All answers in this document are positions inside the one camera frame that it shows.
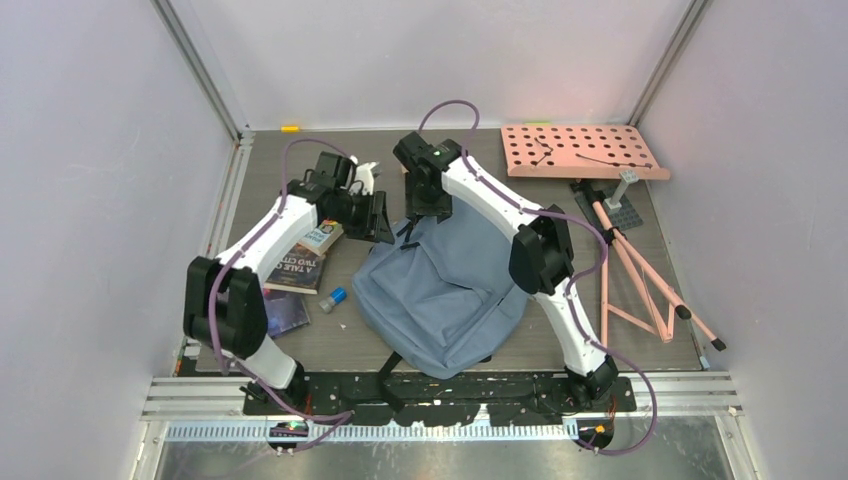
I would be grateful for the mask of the blue grey student backpack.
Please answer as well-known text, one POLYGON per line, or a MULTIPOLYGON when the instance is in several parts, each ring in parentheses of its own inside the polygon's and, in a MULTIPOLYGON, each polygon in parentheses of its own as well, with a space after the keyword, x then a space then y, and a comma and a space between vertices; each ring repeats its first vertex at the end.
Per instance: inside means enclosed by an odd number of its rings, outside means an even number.
POLYGON ((420 372, 450 379, 493 355, 520 323, 529 296, 508 272, 511 244, 456 199, 443 221, 394 227, 352 277, 366 324, 420 372))

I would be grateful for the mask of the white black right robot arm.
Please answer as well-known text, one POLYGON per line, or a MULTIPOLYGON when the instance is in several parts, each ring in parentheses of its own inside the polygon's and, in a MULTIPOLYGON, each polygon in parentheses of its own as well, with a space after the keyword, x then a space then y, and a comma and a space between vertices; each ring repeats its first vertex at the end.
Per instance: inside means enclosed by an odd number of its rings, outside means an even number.
POLYGON ((406 171, 406 208, 414 219, 445 218, 451 200, 458 199, 510 240, 509 274, 541 306, 554 330, 568 399, 584 410, 598 409, 610 398, 618 368, 581 303, 569 226, 578 224, 592 235, 597 230, 556 206, 544 209, 518 195, 454 140, 433 145, 411 132, 393 154, 406 171))

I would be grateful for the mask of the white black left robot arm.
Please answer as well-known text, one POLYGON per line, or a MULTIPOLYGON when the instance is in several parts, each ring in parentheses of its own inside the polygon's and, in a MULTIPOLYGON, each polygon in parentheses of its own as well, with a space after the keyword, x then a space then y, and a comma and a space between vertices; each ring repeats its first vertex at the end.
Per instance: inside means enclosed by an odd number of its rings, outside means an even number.
POLYGON ((278 262, 323 221, 340 224, 351 239, 394 241, 386 194, 375 187, 380 165, 320 153, 303 177, 286 182, 270 210, 233 246, 187 268, 183 332, 211 348, 219 365, 235 359, 270 386, 280 412, 298 412, 307 398, 295 380, 300 364, 268 333, 263 287, 278 262))

